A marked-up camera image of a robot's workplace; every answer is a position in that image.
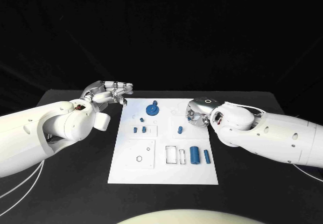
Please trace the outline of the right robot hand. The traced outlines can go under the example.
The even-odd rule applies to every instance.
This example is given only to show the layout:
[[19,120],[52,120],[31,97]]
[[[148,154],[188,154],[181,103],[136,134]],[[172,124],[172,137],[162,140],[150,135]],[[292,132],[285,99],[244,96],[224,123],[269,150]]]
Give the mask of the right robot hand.
[[189,101],[185,117],[189,123],[198,127],[207,127],[212,120],[212,112],[224,102],[217,101],[210,97],[195,98]]

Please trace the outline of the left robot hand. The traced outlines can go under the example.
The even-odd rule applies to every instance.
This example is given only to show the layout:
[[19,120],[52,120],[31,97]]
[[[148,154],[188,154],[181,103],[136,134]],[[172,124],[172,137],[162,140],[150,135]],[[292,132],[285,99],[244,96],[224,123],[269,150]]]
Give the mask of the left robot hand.
[[133,94],[133,84],[117,81],[97,81],[86,88],[81,99],[97,104],[127,105],[125,94]]

